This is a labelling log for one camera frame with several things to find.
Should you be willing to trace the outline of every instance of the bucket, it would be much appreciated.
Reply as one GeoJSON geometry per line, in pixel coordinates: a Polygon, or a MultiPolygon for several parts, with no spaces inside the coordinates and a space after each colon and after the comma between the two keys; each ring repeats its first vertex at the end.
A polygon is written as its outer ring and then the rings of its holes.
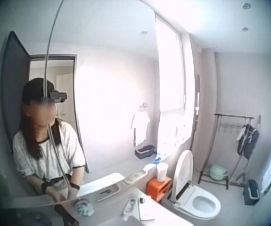
{"type": "Polygon", "coordinates": [[[210,168],[210,176],[214,180],[223,180],[227,176],[227,170],[217,164],[213,164],[210,168]]]}

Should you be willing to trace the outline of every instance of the white toilet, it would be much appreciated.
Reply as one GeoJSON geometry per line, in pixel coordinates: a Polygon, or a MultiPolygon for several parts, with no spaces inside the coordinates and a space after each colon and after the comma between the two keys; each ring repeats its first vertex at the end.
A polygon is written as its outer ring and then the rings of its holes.
{"type": "Polygon", "coordinates": [[[220,212],[220,202],[211,193],[192,185],[192,177],[193,154],[186,150],[178,160],[173,187],[163,199],[162,205],[192,223],[213,219],[220,212]]]}

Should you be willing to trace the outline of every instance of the clothes rack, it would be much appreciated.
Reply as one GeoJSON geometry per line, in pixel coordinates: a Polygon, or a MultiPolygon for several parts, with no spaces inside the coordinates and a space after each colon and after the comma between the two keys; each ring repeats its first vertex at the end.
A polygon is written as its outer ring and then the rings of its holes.
{"type": "MultiPolygon", "coordinates": [[[[246,120],[248,120],[248,123],[251,124],[252,120],[255,119],[254,117],[252,116],[243,116],[243,115],[234,115],[234,114],[219,114],[219,113],[215,113],[215,123],[214,123],[214,128],[213,128],[213,133],[212,133],[212,138],[211,138],[211,143],[210,143],[210,146],[209,146],[209,149],[208,149],[208,153],[207,153],[207,157],[205,159],[205,162],[203,164],[203,167],[202,167],[202,170],[200,171],[200,175],[199,175],[199,180],[198,180],[198,184],[200,184],[201,181],[205,181],[205,182],[208,182],[208,183],[212,183],[212,184],[217,184],[217,185],[223,185],[223,186],[226,186],[226,190],[229,189],[229,182],[230,182],[230,179],[232,178],[232,176],[234,175],[239,163],[240,163],[240,160],[243,156],[243,153],[240,155],[233,171],[232,171],[232,174],[230,176],[226,176],[224,178],[225,180],[225,183],[220,183],[220,182],[216,182],[216,181],[210,181],[210,180],[205,180],[205,179],[202,179],[202,177],[209,177],[209,175],[207,174],[204,174],[204,171],[206,169],[206,166],[207,166],[207,163],[209,161],[209,158],[210,158],[210,155],[212,153],[212,150],[213,150],[213,145],[214,145],[214,142],[215,142],[215,139],[216,139],[216,134],[217,134],[217,129],[218,129],[218,122],[221,124],[221,120],[222,120],[222,117],[230,117],[230,118],[242,118],[245,120],[245,124],[246,124],[246,120]]],[[[245,139],[247,138],[247,135],[248,135],[248,131],[244,134],[244,139],[242,141],[242,144],[241,144],[241,148],[243,148],[243,145],[244,145],[244,142],[245,142],[245,139]]]]}

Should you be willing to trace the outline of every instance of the woman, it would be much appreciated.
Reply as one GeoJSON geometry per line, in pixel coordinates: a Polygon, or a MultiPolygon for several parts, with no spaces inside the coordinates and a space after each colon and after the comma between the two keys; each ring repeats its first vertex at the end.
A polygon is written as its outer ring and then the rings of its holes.
{"type": "MultiPolygon", "coordinates": [[[[48,96],[54,90],[49,81],[47,90],[48,96]]],[[[22,93],[20,131],[13,139],[13,151],[17,170],[35,192],[48,194],[59,202],[65,198],[58,191],[66,187],[59,164],[71,185],[67,198],[74,199],[83,181],[85,158],[76,132],[71,125],[56,118],[56,111],[55,103],[43,97],[43,79],[27,82],[22,93]],[[56,150],[48,135],[48,125],[56,150]]]]}

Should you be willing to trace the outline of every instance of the ceiling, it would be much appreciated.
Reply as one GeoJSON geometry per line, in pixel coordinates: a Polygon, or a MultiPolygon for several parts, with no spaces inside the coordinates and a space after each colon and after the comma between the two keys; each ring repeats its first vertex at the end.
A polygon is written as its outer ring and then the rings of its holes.
{"type": "Polygon", "coordinates": [[[143,0],[203,48],[271,53],[270,0],[143,0]],[[248,2],[251,8],[244,10],[248,2]]]}
{"type": "MultiPolygon", "coordinates": [[[[22,43],[26,46],[47,43],[61,1],[9,2],[22,43]]],[[[139,0],[65,0],[52,36],[52,43],[55,42],[122,50],[158,59],[155,14],[139,0]]]]}
{"type": "MultiPolygon", "coordinates": [[[[47,43],[60,0],[8,0],[22,43],[47,43]]],[[[142,0],[202,48],[271,53],[270,0],[142,0]],[[251,8],[244,10],[242,4],[251,8]]],[[[155,15],[139,0],[65,0],[52,42],[158,58],[155,15]]]]}

